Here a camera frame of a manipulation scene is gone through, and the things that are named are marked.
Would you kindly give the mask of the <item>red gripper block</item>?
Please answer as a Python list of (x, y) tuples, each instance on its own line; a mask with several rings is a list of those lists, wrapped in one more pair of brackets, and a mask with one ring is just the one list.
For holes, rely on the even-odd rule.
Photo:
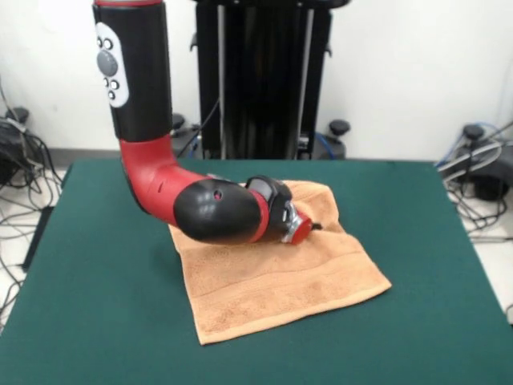
[(299, 216), (297, 223), (292, 227), (292, 235), (289, 243), (298, 245), (311, 233), (312, 230), (322, 230), (320, 223), (313, 223), (309, 217)]

